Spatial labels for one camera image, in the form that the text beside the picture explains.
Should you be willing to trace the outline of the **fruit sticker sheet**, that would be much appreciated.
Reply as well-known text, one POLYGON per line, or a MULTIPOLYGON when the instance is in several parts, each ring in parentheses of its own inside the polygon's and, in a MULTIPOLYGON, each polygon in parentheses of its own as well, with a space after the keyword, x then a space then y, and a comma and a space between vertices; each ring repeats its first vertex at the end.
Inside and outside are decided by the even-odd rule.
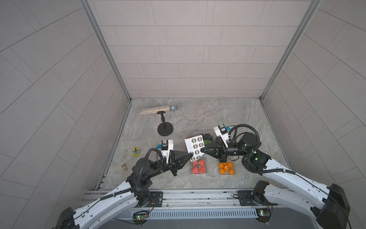
POLYGON ((201 152, 201 149, 205 147, 202 135, 185 139, 185 145, 188 153, 193 155, 190 159, 191 162, 199 160, 204 155, 204 153, 201 152))

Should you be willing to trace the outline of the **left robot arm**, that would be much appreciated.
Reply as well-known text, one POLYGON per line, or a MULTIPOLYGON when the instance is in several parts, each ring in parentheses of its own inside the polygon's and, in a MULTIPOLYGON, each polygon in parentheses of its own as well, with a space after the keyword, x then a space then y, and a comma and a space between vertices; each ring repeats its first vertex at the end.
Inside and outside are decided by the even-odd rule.
POLYGON ((193 153, 174 151, 169 157, 163 156, 156 148, 151 148, 144 158, 132 167, 132 174, 114 190, 73 210, 65 209, 59 216, 56 229, 97 229, 124 210, 144 206, 150 199, 151 178, 170 171, 174 176, 193 157, 193 153))

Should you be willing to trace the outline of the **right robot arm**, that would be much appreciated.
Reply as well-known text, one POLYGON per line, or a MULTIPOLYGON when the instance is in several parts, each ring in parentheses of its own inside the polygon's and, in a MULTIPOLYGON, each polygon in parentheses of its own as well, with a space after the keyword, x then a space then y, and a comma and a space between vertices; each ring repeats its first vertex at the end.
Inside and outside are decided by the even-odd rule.
POLYGON ((315 220, 323 229, 351 227, 348 219, 351 207, 342 187, 311 180, 260 151, 259 133, 250 125, 217 126, 214 131, 217 135, 215 141, 202 148, 202 153, 217 158, 221 163, 226 162, 229 156, 238 156, 247 171, 288 188, 282 191, 260 180, 252 191, 256 204, 275 203, 296 210, 315 220))

